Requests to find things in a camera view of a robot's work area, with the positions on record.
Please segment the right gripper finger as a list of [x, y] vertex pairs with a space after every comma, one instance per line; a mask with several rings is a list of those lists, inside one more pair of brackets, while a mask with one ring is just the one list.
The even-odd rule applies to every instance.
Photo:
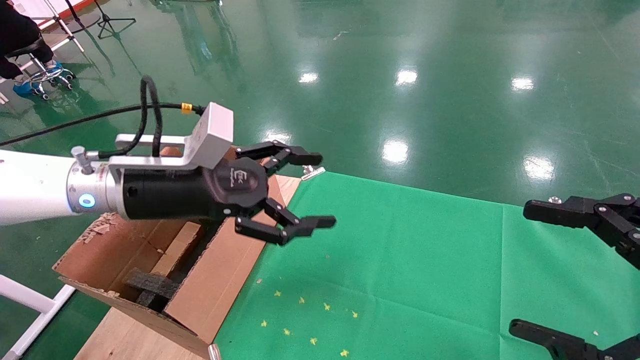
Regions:
[[570, 196], [564, 202], [529, 200], [523, 216], [567, 228], [586, 228], [629, 264], [640, 268], [640, 199], [621, 193], [604, 199]]
[[638, 360], [640, 336], [634, 335], [606, 349], [585, 339], [522, 319], [512, 319], [510, 335], [546, 348], [553, 360]]

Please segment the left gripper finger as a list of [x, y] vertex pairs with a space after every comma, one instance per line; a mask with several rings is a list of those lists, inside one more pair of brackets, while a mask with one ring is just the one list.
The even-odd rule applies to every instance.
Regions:
[[[263, 212], [275, 221], [268, 225], [253, 219]], [[332, 215], [298, 217], [274, 198], [265, 198], [252, 207], [239, 207], [234, 210], [234, 229], [237, 234], [269, 244], [285, 246], [298, 237], [310, 237], [314, 230], [329, 229], [336, 225]]]

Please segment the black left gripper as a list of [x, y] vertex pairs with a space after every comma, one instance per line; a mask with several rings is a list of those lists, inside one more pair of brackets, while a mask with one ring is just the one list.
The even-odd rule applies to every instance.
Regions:
[[[233, 161], [193, 170], [126, 170], [125, 214], [133, 220], [223, 219], [251, 215], [267, 199], [269, 178], [283, 167], [320, 166], [323, 156], [272, 140], [235, 149]], [[254, 160], [266, 159], [261, 165]]]

